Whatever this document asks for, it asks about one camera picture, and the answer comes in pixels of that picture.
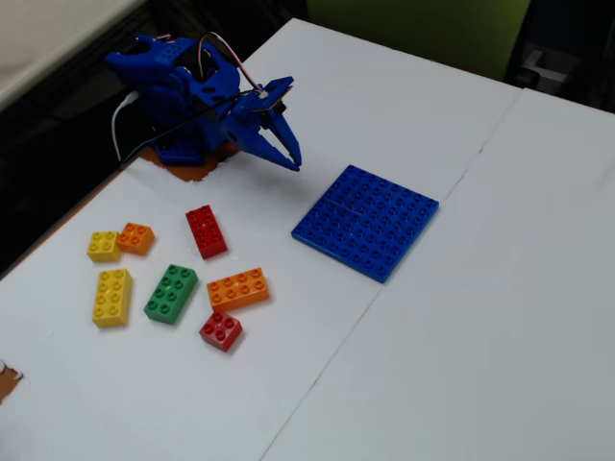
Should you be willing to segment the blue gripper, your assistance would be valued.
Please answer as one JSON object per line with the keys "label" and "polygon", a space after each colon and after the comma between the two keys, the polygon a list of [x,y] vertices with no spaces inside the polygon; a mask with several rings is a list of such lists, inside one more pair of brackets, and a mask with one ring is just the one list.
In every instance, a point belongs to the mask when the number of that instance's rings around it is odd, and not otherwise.
{"label": "blue gripper", "polygon": [[242,151],[298,172],[302,165],[300,145],[283,115],[286,110],[283,97],[293,84],[294,79],[288,76],[275,79],[267,85],[259,85],[258,89],[251,89],[240,96],[231,114],[257,129],[271,131],[284,146],[287,155],[271,144],[261,132],[240,136],[237,145]]}

